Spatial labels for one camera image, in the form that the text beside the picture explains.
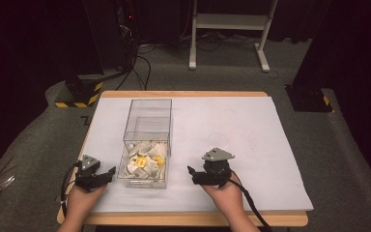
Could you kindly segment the black computer tower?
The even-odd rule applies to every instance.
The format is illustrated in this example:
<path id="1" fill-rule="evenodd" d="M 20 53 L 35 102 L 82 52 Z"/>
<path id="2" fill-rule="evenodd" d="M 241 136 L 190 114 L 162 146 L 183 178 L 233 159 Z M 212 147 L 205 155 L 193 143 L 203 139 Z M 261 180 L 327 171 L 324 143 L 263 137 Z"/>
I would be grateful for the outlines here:
<path id="1" fill-rule="evenodd" d="M 101 67 L 125 71 L 139 39 L 134 0 L 84 0 L 84 5 Z"/>

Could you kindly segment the person's left hand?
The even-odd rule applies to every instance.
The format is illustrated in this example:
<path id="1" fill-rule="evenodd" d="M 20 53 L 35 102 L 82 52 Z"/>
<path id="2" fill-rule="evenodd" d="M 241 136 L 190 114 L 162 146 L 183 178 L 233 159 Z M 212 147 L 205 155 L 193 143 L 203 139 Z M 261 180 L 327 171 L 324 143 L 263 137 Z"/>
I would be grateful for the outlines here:
<path id="1" fill-rule="evenodd" d="M 106 188 L 107 186 L 102 186 L 94 191 L 86 191 L 81 187 L 73 186 L 67 202 L 66 220 L 82 222 L 95 207 Z"/>

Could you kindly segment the clear plastic drawer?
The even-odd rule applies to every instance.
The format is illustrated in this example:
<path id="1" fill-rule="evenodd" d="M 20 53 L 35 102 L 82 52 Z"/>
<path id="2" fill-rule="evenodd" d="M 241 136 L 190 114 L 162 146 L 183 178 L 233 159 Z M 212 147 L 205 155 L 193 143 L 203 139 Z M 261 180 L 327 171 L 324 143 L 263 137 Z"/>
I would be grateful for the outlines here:
<path id="1" fill-rule="evenodd" d="M 167 185 L 167 179 L 168 179 L 168 166 L 169 166 L 169 160 L 170 156 L 167 157 L 167 164 L 166 164 L 166 170 L 165 170 L 165 178 L 162 180 L 146 180 L 146 179 L 136 179 L 136 178 L 125 178 L 125 164 L 128 160 L 128 151 L 124 144 L 124 152 L 122 153 L 119 171 L 118 171 L 118 179 L 122 180 L 123 183 L 126 185 L 127 188 L 132 189 L 165 189 Z"/>

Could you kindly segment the pile of white yellow pieces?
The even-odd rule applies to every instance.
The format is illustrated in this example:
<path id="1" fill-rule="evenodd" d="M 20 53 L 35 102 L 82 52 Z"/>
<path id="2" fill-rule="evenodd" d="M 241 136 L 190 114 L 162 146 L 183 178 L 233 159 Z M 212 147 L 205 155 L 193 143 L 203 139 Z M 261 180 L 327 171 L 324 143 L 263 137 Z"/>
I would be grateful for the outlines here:
<path id="1" fill-rule="evenodd" d="M 162 180 L 168 157 L 166 142 L 142 141 L 128 146 L 125 178 Z"/>

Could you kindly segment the person's right hand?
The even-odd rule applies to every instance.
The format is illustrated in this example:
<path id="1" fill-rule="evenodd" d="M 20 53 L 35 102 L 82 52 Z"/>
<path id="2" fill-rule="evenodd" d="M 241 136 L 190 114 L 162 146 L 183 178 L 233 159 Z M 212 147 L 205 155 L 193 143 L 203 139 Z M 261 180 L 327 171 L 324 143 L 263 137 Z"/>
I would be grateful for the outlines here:
<path id="1" fill-rule="evenodd" d="M 229 222 L 242 218 L 244 215 L 243 194 L 235 184 L 227 182 L 221 188 L 203 186 L 202 189 Z"/>

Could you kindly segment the black yellow striped stand base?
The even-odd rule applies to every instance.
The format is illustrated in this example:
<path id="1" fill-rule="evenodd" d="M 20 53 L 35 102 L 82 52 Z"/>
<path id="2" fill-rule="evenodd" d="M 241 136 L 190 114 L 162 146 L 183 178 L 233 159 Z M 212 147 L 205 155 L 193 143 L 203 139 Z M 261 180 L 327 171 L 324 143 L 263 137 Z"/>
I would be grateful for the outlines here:
<path id="1" fill-rule="evenodd" d="M 66 80 L 55 98 L 55 105 L 60 108 L 91 107 L 100 96 L 102 85 L 102 81 L 86 80 L 78 77 L 73 80 Z"/>

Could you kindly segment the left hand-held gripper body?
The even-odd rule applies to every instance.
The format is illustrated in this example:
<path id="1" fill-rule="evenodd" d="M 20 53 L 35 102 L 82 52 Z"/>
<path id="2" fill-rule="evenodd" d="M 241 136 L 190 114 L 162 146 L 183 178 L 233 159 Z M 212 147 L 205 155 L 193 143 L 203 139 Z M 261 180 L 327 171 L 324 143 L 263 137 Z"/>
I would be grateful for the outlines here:
<path id="1" fill-rule="evenodd" d="M 78 170 L 75 173 L 75 184 L 87 191 L 93 191 L 95 180 L 100 176 L 96 172 L 100 168 L 100 161 L 88 155 L 84 155 L 78 163 Z"/>

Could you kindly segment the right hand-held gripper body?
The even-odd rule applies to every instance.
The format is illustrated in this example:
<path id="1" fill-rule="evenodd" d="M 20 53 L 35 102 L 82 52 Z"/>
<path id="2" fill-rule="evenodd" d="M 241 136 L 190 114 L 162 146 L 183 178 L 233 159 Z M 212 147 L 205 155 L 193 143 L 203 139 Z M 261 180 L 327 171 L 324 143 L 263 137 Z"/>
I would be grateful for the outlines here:
<path id="1" fill-rule="evenodd" d="M 231 168 L 228 160 L 233 159 L 235 156 L 219 148 L 212 148 L 203 156 L 204 174 L 209 179 L 212 179 L 213 186 L 221 188 L 226 184 L 231 177 Z"/>

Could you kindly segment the clear plastic drawer box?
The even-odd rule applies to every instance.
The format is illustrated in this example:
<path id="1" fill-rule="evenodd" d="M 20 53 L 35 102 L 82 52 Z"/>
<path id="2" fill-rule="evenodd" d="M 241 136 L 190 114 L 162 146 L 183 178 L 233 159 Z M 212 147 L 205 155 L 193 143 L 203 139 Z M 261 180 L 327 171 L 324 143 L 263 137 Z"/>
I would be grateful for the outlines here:
<path id="1" fill-rule="evenodd" d="M 171 154 L 172 100 L 135 99 L 131 101 L 123 137 L 129 153 L 139 148 L 141 153 L 163 144 L 166 157 Z"/>

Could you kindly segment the white metal stand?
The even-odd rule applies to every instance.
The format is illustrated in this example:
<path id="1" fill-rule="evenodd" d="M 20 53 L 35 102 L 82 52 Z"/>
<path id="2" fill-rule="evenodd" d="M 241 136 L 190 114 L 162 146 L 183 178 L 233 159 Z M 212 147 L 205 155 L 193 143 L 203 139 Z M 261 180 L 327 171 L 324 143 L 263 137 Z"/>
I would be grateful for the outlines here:
<path id="1" fill-rule="evenodd" d="M 271 0 L 269 12 L 263 15 L 249 14 L 201 14 L 198 12 L 198 0 L 193 0 L 191 43 L 188 67 L 195 70 L 197 67 L 196 35 L 198 29 L 231 29 L 261 31 L 260 42 L 254 45 L 262 71 L 269 73 L 271 68 L 267 61 L 264 46 L 271 29 L 274 12 L 278 0 Z"/>

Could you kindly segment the white table sheet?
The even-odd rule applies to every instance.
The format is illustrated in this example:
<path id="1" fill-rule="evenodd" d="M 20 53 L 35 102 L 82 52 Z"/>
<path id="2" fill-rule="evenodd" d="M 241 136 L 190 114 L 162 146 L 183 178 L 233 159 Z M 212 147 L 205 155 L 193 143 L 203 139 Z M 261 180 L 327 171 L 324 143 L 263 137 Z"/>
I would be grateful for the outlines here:
<path id="1" fill-rule="evenodd" d="M 211 198 L 188 174 L 201 169 L 213 147 L 233 154 L 231 168 L 260 211 L 313 208 L 297 162 L 270 97 L 177 97 L 168 182 L 164 189 L 127 188 L 110 183 L 98 213 L 208 212 Z"/>

